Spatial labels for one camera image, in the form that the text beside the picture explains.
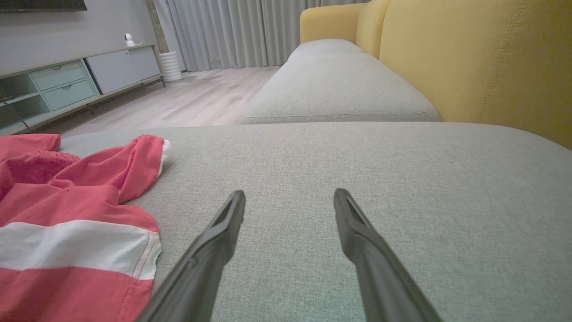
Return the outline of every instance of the gray sofa cushion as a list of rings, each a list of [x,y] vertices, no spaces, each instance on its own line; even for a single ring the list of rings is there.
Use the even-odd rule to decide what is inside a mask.
[[[431,103],[347,40],[305,42],[249,102],[241,120],[439,121]]]
[[[140,205],[160,227],[156,285],[243,189],[213,321],[363,320],[332,197],[348,189],[447,321],[570,320],[572,151],[517,129],[335,122],[73,136],[80,156],[142,133],[172,159]]]

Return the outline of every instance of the gray wall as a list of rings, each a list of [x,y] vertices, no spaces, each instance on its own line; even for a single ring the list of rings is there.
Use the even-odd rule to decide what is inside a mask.
[[[0,73],[122,48],[127,32],[157,42],[144,0],[84,1],[87,11],[0,15]]]

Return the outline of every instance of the tv stand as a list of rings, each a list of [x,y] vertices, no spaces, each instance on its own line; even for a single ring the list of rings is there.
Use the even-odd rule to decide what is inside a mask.
[[[26,133],[136,86],[162,82],[154,45],[140,45],[0,75],[0,135]]]

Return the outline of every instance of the white vase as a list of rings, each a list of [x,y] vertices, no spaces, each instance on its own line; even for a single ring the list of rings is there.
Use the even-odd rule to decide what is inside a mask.
[[[178,65],[177,52],[159,54],[163,66],[163,79],[165,82],[182,80],[181,68]]]

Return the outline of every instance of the gray curtain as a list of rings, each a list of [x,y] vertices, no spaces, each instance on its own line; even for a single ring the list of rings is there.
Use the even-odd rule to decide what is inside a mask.
[[[369,0],[167,0],[187,70],[281,65],[300,43],[300,13]]]

